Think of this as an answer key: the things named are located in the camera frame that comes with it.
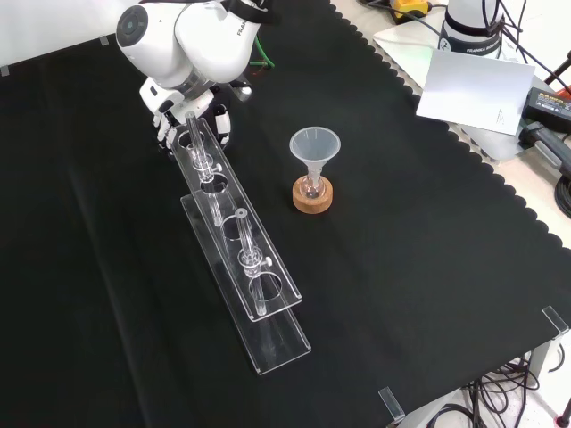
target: white card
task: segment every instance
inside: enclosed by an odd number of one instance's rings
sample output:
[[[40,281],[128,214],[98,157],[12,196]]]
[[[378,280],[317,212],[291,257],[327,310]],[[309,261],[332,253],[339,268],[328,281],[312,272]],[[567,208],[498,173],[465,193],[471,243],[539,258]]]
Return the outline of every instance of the white card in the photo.
[[[515,135],[534,66],[434,51],[417,115]]]

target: black tablecloth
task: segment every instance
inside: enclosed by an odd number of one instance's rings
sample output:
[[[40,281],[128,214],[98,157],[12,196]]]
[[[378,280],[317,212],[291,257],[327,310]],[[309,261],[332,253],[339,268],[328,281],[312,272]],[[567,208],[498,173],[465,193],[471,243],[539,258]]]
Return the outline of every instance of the black tablecloth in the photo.
[[[542,308],[571,319],[570,251],[525,201],[415,116],[325,0],[277,6],[282,24],[261,32],[277,67],[230,106],[228,158],[303,295],[312,353],[250,368],[186,185],[156,152],[144,78],[95,41],[0,79],[13,421],[380,426],[385,386],[410,412],[553,337]],[[324,170],[333,206],[314,217],[292,204],[303,165],[288,148],[313,125],[342,141]]]

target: yellow device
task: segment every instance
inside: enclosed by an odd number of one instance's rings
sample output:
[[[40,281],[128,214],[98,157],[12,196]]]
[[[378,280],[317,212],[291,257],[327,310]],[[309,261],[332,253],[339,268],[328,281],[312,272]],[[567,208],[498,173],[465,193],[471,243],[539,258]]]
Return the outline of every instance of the yellow device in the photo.
[[[427,0],[390,0],[390,4],[393,9],[413,14],[418,18],[426,16],[430,11]],[[410,21],[410,18],[402,13],[391,11],[391,15],[397,24]]]

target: acrylic test tube rack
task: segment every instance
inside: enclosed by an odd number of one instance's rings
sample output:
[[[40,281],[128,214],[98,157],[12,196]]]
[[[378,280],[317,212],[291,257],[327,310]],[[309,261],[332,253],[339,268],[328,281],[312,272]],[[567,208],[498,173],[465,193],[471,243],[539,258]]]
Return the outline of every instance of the acrylic test tube rack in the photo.
[[[169,134],[190,187],[181,199],[259,375],[311,351],[291,310],[302,296],[204,119]]]

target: hole in acrylic rack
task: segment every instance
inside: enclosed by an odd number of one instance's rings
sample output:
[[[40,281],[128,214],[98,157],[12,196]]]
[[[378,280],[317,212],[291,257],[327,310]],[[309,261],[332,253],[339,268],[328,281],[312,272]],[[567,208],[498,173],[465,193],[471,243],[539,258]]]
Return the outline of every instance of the hole in acrylic rack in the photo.
[[[188,131],[183,132],[178,138],[178,144],[185,149],[192,147],[192,143],[193,142],[190,139],[190,134],[188,134]]]
[[[255,300],[275,299],[282,292],[282,280],[271,272],[262,272],[250,280],[250,294]]]
[[[228,187],[228,179],[223,174],[214,174],[210,183],[201,183],[200,189],[205,193],[222,193]]]
[[[222,234],[224,234],[224,237],[229,241],[238,241],[240,239],[236,216],[230,216],[224,219],[222,222]]]
[[[204,134],[202,132],[200,132],[200,137],[204,142]],[[185,149],[192,149],[194,147],[193,142],[190,139],[190,133],[188,131],[184,131],[182,134],[180,134],[180,137],[178,138],[178,145],[184,147]]]

